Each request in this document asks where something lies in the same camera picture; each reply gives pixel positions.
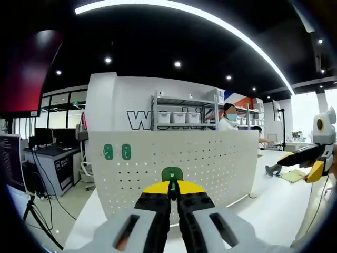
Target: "white perforated panel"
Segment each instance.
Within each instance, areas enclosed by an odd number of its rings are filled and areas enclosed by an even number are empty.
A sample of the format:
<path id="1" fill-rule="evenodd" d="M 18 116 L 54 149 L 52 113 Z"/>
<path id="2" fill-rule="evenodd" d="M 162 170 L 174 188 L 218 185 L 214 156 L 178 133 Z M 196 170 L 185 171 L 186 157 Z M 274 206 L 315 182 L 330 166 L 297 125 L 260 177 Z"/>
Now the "white perforated panel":
<path id="1" fill-rule="evenodd" d="M 164 168 L 182 169 L 184 180 L 206 189 L 225 207 L 250 193 L 257 162 L 257 131 L 90 132 L 89 157 L 97 192 L 107 217 L 133 207 L 143 189 L 161 182 Z M 103 147 L 111 144 L 113 159 Z M 131 159 L 122 158 L 122 145 Z M 171 224 L 178 223 L 172 203 Z"/>

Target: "curved light strip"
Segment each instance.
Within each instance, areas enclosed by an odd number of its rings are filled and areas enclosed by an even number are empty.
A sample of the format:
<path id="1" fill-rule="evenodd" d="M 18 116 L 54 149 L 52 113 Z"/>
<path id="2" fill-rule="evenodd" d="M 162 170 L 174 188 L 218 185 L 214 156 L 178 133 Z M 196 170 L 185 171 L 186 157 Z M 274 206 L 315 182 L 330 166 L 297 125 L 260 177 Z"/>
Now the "curved light strip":
<path id="1" fill-rule="evenodd" d="M 258 52 L 268 63 L 269 65 L 275 70 L 275 72 L 280 76 L 284 84 L 287 86 L 289 91 L 292 95 L 295 95 L 293 89 L 291 88 L 289 82 L 282 74 L 281 70 L 276 66 L 276 64 L 269 58 L 269 56 L 261 49 L 258 45 L 256 45 L 250 38 L 236 29 L 234 26 L 228 24 L 227 22 L 221 20 L 220 18 L 213 16 L 207 12 L 204 12 L 200 9 L 194 8 L 192 6 L 188 6 L 185 4 L 168 1 L 168 0 L 103 0 L 96 3 L 87 4 L 75 9 L 76 15 L 91 11 L 93 9 L 98 9 L 107 6 L 114 6 L 114 5 L 126 5 L 126 4 L 144 4 L 144 5 L 156 5 L 162 7 L 168 7 L 172 9 L 179 9 L 184 12 L 188 12 L 194 14 L 196 16 L 202 17 L 208 21 L 211 21 L 222 28 L 225 28 L 227 31 L 231 32 L 235 36 L 239 37 L 245 43 L 247 43 L 252 49 Z"/>

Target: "black ceiling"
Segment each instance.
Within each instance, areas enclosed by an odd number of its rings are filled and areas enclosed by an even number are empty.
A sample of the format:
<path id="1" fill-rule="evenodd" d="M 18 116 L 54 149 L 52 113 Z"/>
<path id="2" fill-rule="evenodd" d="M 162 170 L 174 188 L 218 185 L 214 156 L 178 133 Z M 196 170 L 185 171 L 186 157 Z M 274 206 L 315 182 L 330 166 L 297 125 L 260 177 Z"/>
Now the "black ceiling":
<path id="1" fill-rule="evenodd" d="M 83 2 L 36 1 L 23 11 L 30 22 L 18 22 L 20 34 L 60 29 L 65 41 L 45 82 L 44 92 L 88 84 L 90 75 L 116 71 L 118 76 L 153 76 L 230 89 L 259 96 L 285 86 L 256 51 L 220 26 L 193 14 L 158 6 L 127 5 L 97 9 L 81 15 Z M 251 38 L 284 73 L 290 84 L 332 75 L 324 58 L 324 75 L 315 66 L 317 35 L 306 32 L 287 1 L 176 1 L 207 11 Z M 324 44 L 319 46 L 324 55 Z M 104 57 L 112 63 L 106 65 Z M 180 69 L 173 62 L 182 62 Z M 62 70 L 61 76 L 55 71 Z M 229 82 L 226 75 L 232 75 Z M 297 88 L 315 90 L 317 85 Z M 273 93 L 288 98 L 289 91 Z"/>

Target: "face mask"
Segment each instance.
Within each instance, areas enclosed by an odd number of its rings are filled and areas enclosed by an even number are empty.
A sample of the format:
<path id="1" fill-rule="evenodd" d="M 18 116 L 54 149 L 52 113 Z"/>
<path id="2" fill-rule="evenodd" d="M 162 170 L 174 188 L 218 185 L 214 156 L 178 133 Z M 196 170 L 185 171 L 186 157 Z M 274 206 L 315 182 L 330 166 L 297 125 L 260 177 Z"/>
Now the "face mask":
<path id="1" fill-rule="evenodd" d="M 231 121 L 236 121 L 237 114 L 236 113 L 228 113 L 227 118 Z"/>

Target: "red display screen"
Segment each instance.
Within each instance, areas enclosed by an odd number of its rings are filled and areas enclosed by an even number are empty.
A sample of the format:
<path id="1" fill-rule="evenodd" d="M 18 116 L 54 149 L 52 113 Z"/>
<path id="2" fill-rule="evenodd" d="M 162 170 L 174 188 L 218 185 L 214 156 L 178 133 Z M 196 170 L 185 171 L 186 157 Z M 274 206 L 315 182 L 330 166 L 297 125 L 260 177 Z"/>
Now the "red display screen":
<path id="1" fill-rule="evenodd" d="M 0 115 L 39 116 L 43 84 L 62 40 L 60 32 L 47 30 L 11 45 L 1 84 Z"/>

